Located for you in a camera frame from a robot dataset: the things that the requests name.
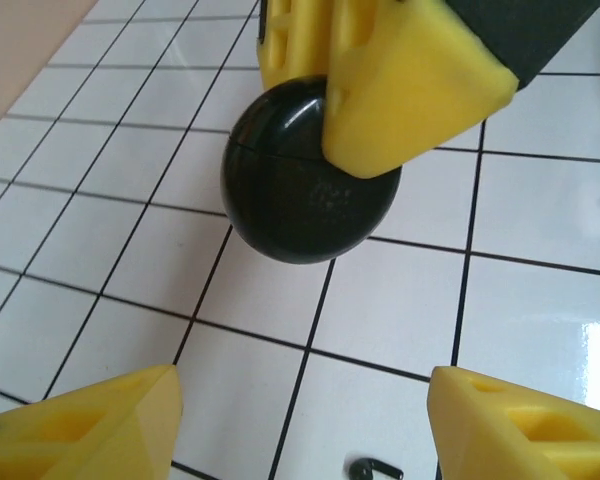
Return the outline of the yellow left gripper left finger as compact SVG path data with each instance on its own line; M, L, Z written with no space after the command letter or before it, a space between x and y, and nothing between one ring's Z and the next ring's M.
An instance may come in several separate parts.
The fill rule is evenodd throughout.
M0 480L168 480L183 414L157 365L0 414Z

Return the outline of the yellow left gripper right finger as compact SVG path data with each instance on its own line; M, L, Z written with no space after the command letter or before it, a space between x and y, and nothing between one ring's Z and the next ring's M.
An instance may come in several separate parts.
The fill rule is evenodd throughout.
M427 411L442 480L600 480L600 410L438 366Z

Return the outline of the black wireless earbud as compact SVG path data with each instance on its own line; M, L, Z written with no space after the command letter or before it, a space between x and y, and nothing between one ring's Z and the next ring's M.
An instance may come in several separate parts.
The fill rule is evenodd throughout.
M380 473L390 480L403 480L404 472L384 461L361 457L350 463L347 469L349 480L374 480L374 474Z

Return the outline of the black earbud charging case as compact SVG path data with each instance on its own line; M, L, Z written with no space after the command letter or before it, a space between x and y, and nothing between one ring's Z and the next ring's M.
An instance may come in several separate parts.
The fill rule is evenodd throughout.
M394 169L359 179L322 151L326 78L299 77L255 99L230 131L221 194L236 233L277 261L314 264L366 240L387 215L401 180Z

